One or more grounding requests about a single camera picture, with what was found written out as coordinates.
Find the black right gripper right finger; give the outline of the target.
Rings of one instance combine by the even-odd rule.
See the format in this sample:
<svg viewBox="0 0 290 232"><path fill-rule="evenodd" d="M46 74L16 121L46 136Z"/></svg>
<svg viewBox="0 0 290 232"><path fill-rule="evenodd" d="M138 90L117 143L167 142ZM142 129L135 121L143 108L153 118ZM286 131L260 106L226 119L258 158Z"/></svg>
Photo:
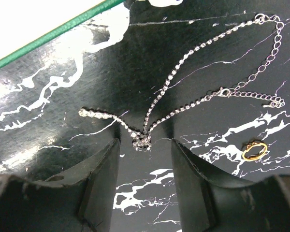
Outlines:
<svg viewBox="0 0 290 232"><path fill-rule="evenodd" d="M239 178L171 144L184 232L290 232L290 175Z"/></svg>

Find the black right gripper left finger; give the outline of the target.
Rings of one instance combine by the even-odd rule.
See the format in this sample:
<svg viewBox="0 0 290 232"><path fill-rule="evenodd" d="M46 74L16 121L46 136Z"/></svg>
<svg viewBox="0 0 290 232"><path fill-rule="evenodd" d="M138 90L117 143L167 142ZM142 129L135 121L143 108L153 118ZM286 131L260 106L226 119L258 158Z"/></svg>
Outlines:
<svg viewBox="0 0 290 232"><path fill-rule="evenodd" d="M119 140L113 139L45 181L0 174L0 232L109 231L119 147Z"/></svg>

